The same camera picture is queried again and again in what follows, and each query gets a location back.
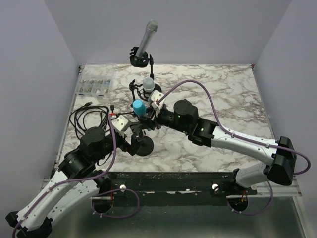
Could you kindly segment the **black short clip stand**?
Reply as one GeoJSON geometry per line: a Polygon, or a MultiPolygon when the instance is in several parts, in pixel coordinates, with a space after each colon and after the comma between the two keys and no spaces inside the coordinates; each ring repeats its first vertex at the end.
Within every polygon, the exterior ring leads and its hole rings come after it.
{"type": "Polygon", "coordinates": [[[148,125],[143,121],[132,122],[130,129],[136,138],[136,154],[142,157],[150,155],[154,149],[154,143],[152,139],[146,136],[145,130],[150,130],[148,125]]]}

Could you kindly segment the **blue microphone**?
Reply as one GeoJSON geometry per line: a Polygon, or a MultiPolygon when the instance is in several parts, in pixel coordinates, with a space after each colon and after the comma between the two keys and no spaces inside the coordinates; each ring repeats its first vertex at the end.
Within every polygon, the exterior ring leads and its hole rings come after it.
{"type": "Polygon", "coordinates": [[[134,113],[139,117],[144,116],[146,114],[146,111],[147,111],[146,105],[144,104],[144,102],[142,100],[133,101],[132,108],[133,108],[134,113]]]}

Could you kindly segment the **black tripod shock-mount stand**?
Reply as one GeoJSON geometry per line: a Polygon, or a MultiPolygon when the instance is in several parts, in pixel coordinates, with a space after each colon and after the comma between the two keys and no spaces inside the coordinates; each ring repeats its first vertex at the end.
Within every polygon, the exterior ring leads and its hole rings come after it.
{"type": "MultiPolygon", "coordinates": [[[[133,80],[132,82],[129,83],[129,90],[131,91],[132,93],[132,99],[133,101],[135,100],[142,100],[144,102],[144,104],[146,105],[146,108],[148,108],[149,104],[148,104],[148,99],[145,99],[144,96],[143,96],[143,87],[142,87],[142,84],[136,84],[135,83],[135,80],[133,80]]],[[[125,113],[118,113],[117,114],[118,116],[119,115],[132,115],[133,117],[138,117],[134,111],[133,111],[133,108],[132,108],[132,111],[131,112],[125,112],[125,113]]]]}

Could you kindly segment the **white microphone grey head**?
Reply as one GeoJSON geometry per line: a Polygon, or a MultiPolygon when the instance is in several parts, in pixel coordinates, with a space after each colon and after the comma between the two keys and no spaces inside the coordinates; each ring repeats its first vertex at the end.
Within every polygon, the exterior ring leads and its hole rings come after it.
{"type": "Polygon", "coordinates": [[[150,97],[151,93],[155,89],[154,80],[150,77],[144,78],[142,87],[143,87],[143,96],[145,99],[148,99],[150,97]]]}

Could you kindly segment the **silver microphone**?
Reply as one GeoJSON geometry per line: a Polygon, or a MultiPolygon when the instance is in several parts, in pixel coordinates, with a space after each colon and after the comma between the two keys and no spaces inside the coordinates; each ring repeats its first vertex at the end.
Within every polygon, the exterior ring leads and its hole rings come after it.
{"type": "Polygon", "coordinates": [[[151,41],[152,37],[158,30],[158,22],[154,19],[151,19],[146,26],[145,33],[143,35],[143,38],[141,40],[141,43],[138,47],[138,50],[136,52],[136,57],[141,57],[143,53],[146,51],[146,48],[149,45],[149,42],[151,41]]]}

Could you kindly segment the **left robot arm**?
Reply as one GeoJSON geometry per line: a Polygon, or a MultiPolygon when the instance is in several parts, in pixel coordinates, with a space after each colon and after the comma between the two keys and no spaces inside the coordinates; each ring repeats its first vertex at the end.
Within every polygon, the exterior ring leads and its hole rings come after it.
{"type": "Polygon", "coordinates": [[[80,202],[111,190],[109,169],[96,170],[96,163],[119,148],[135,155],[142,141],[135,136],[127,143],[123,130],[91,127],[79,146],[67,153],[48,184],[22,210],[10,212],[6,220],[14,228],[12,237],[46,238],[53,226],[80,202]]]}

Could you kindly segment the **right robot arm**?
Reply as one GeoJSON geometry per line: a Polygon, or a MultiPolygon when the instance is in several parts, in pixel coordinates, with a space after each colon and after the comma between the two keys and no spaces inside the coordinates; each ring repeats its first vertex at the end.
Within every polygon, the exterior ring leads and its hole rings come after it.
{"type": "Polygon", "coordinates": [[[233,171],[233,179],[228,181],[228,189],[233,194],[265,181],[284,186],[292,184],[296,155],[291,152],[293,146],[287,137],[263,139],[221,129],[218,123],[199,117],[198,108],[188,100],[177,101],[173,111],[163,103],[146,107],[141,100],[135,100],[132,107],[147,128],[166,126],[186,134],[196,145],[227,149],[257,159],[259,163],[233,171]]]}

